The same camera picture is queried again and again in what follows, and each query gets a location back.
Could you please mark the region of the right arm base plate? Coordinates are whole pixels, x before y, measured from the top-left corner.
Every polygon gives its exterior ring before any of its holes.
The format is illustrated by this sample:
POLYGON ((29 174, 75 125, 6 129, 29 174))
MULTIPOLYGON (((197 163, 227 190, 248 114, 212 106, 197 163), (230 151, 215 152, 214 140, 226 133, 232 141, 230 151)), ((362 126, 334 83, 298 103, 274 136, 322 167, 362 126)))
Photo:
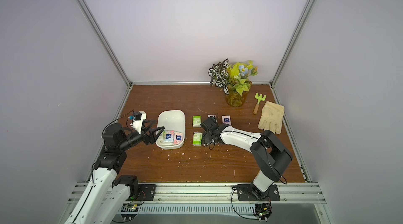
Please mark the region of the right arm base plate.
POLYGON ((279 202, 281 200, 278 186, 271 184, 266 191, 259 190, 254 184, 238 184, 234 187, 241 202, 279 202))

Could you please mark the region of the green pocket tissue pack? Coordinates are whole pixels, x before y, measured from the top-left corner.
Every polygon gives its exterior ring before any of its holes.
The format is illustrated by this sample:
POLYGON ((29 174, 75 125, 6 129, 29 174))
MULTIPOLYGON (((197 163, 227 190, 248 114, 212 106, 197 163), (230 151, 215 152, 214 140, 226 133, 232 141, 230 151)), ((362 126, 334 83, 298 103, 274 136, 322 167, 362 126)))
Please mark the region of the green pocket tissue pack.
POLYGON ((192 118, 192 125, 194 128, 200 128, 201 127, 201 116, 193 116, 192 118))

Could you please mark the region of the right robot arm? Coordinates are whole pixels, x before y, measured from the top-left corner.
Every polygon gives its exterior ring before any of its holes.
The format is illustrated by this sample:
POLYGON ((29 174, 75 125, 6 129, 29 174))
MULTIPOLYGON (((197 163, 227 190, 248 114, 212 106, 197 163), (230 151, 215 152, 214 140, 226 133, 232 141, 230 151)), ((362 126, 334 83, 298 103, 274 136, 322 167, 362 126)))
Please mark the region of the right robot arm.
POLYGON ((200 125, 203 129, 202 145, 232 145, 253 155, 259 172, 252 182, 252 189, 260 194, 281 180, 293 160, 291 151, 269 130, 247 132, 225 123, 218 124, 214 117, 207 118, 200 125))

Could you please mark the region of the pink barcode tissue pack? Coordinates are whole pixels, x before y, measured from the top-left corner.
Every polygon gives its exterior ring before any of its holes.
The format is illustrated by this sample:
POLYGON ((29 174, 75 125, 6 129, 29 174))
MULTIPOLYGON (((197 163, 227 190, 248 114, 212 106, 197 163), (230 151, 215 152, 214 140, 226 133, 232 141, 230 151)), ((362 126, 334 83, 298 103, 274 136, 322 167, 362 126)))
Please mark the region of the pink barcode tissue pack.
POLYGON ((183 142, 183 136, 184 136, 183 133, 175 131, 175 132, 174 132, 174 141, 173 141, 173 144, 174 144, 174 145, 179 145, 179 144, 181 144, 181 143, 183 142))

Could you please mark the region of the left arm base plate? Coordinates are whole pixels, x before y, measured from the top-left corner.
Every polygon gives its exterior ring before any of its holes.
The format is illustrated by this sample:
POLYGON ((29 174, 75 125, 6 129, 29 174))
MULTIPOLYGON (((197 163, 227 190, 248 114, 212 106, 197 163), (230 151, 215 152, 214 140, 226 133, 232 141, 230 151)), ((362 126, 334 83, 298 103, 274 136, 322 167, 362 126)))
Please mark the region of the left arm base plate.
POLYGON ((139 184, 134 187, 134 193, 130 197, 132 201, 152 202, 156 192, 156 184, 139 184))

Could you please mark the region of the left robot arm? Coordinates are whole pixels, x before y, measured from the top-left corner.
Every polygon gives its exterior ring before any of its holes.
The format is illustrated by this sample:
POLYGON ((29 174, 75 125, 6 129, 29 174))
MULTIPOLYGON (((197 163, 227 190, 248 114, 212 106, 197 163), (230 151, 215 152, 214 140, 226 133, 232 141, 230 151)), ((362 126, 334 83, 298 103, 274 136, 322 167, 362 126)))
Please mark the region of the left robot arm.
POLYGON ((127 151, 139 143, 154 144, 164 127, 153 127, 154 120, 139 119, 130 129, 119 123, 108 124, 102 132, 104 150, 91 169, 83 195, 66 220, 68 224, 109 224, 129 201, 144 203, 154 186, 145 190, 133 175, 119 176, 127 151))

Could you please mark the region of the blue tempo tissue pack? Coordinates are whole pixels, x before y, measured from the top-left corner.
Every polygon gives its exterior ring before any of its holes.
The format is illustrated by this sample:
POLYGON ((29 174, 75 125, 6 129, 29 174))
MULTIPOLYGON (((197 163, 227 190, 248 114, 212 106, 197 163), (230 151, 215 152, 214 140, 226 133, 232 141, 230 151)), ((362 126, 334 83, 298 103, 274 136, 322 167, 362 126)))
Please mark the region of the blue tempo tissue pack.
POLYGON ((165 130, 163 142, 172 144, 174 142, 175 131, 173 130, 165 130))

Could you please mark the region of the pink pocket tissue pack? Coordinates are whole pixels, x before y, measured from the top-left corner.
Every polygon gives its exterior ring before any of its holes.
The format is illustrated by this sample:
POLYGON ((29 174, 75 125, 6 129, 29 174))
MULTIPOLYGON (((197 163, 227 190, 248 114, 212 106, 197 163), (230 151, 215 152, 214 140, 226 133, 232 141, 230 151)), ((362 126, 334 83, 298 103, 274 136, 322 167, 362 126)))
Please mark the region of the pink pocket tissue pack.
POLYGON ((222 122, 223 122, 224 124, 227 124, 227 125, 229 125, 229 126, 232 125, 231 118, 230 118, 229 115, 222 116, 221 119, 222 119, 222 122))

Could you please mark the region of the green edge tissue pack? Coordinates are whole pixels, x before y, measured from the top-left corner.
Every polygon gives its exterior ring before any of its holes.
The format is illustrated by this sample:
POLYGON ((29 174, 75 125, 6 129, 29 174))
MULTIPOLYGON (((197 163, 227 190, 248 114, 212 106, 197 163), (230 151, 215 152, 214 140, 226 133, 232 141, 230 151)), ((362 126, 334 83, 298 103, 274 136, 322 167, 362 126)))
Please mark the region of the green edge tissue pack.
POLYGON ((165 131, 162 131, 161 134, 158 137, 158 143, 160 145, 162 145, 164 143, 164 141, 165 141, 165 131))

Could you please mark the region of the white plastic storage box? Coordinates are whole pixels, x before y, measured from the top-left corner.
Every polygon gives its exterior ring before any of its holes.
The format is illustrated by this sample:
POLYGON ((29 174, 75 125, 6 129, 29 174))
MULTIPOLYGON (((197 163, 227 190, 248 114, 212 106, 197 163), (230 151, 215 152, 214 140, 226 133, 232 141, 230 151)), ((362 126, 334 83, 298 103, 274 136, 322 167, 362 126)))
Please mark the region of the white plastic storage box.
POLYGON ((179 145, 174 145, 173 143, 163 143, 160 145, 158 140, 156 141, 156 145, 163 150, 173 150, 181 148, 185 142, 185 114, 181 110, 168 110, 163 111, 158 116, 157 126, 164 126, 165 130, 173 130, 177 132, 183 133, 183 142, 179 145))

